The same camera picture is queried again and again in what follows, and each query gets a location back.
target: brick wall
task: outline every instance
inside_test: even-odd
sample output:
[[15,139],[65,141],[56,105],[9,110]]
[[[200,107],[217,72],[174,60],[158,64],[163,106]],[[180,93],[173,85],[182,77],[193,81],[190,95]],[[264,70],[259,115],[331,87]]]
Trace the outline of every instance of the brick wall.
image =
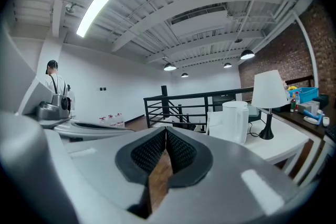
[[[318,75],[319,92],[329,95],[331,101],[336,96],[336,35],[332,20],[319,0],[314,0],[300,15],[314,49]],[[239,65],[241,87],[254,84],[254,75],[278,69],[283,80],[313,75],[312,64],[305,38],[300,27],[291,24],[255,57]],[[308,83],[296,86],[308,86]],[[252,95],[243,95],[243,100]]]

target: white lamp shade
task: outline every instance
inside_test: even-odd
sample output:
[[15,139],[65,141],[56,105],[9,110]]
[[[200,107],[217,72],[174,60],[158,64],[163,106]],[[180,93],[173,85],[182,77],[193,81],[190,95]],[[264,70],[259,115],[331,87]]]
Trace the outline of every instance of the white lamp shade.
[[254,76],[253,106],[272,109],[287,103],[286,91],[278,70],[267,71]]

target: man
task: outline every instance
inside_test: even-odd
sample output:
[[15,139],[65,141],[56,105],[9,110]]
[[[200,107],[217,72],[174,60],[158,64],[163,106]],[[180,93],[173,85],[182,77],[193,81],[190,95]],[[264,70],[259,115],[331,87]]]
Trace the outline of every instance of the man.
[[56,94],[67,96],[68,88],[64,79],[58,74],[58,63],[55,60],[48,62],[46,70],[45,86]]
[[68,85],[68,97],[70,98],[70,103],[71,103],[71,111],[70,111],[70,115],[71,118],[74,119],[76,117],[76,112],[75,112],[75,93],[74,91],[70,90],[71,87],[70,85]]

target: ceiling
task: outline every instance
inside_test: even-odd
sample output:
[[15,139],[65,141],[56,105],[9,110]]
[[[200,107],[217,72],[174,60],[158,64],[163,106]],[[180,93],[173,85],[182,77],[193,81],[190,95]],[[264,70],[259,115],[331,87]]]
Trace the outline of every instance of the ceiling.
[[[123,57],[136,55],[149,65],[171,61],[185,67],[222,61],[238,58],[243,49],[260,43],[297,1],[110,0],[85,39],[92,49],[101,49],[96,44],[104,43],[106,52],[123,51]],[[17,22],[52,27],[56,37],[66,27],[65,42],[75,43],[79,39],[75,33],[91,2],[13,0],[13,12]],[[75,12],[66,12],[69,3],[76,3]]]

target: table lamp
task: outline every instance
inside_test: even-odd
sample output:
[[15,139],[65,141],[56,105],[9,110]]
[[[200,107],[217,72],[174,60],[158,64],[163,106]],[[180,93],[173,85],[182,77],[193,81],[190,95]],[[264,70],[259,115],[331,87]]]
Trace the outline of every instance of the table lamp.
[[267,71],[255,75],[252,105],[257,108],[269,109],[265,128],[260,132],[262,139],[274,137],[271,122],[272,108],[279,108],[287,104],[287,95],[278,70]]

